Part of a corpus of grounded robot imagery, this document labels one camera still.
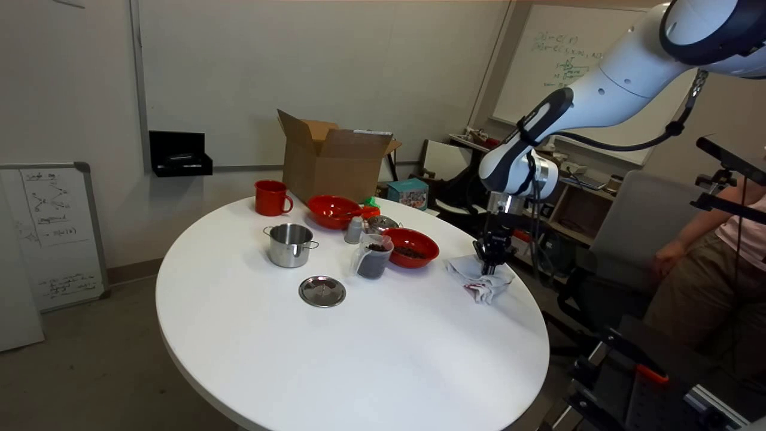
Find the metal lid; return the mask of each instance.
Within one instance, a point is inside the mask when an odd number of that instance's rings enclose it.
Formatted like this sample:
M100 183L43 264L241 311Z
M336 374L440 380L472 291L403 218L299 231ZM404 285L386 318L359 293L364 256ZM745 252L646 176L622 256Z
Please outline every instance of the metal lid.
M299 294L311 307L336 307L344 300L344 288L336 277L313 275L299 285Z

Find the round white table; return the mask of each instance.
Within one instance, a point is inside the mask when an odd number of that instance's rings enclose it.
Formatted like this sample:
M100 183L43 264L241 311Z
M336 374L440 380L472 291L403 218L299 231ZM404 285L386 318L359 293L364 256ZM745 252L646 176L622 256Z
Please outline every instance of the round white table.
M426 269L387 264L354 275L359 247L324 231L298 202L264 218L251 198L228 203L177 238L155 291L159 323L192 386L241 426L281 431L488 431L513 425L548 371L544 316L516 273L496 305L476 305L445 269L474 256L462 231L403 203L383 216L434 238ZM316 249L303 269L269 261L264 227L304 222ZM344 301L311 307L308 275L347 288Z

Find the person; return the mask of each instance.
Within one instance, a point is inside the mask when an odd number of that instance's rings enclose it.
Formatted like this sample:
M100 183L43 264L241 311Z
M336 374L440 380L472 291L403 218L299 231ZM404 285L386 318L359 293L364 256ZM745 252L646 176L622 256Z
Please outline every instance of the person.
M739 180L718 198L766 212L766 188ZM700 212L654 256L658 288L645 323L671 340L701 348L731 318L733 371L766 371L766 225L725 212Z

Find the person's arm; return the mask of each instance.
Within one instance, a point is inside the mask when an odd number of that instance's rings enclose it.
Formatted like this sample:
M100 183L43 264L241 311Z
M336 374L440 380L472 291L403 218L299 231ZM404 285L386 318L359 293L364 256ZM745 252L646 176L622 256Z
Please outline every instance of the person's arm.
M720 189L715 197L733 202L733 203L755 203L766 194L766 188L757 185L757 183L745 183L739 180L736 188L725 188ZM700 212L666 247L662 247L654 253L654 275L662 280L666 277L666 273L677 264L677 259L682 259L687 253L687 249L701 240L705 235L708 235L712 231L715 231L720 222L725 222L731 218L731 213L725 212Z

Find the floor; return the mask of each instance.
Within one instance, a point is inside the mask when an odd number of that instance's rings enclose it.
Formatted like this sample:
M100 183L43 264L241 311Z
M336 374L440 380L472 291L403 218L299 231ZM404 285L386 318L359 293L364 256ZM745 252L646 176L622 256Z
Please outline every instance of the floor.
M544 310L554 305L550 291L535 288L535 294ZM154 332L154 318L154 277L45 313L45 342L0 355L3 429L238 429L174 371ZM555 361L536 405L513 429L539 429L550 403L563 398L569 361Z

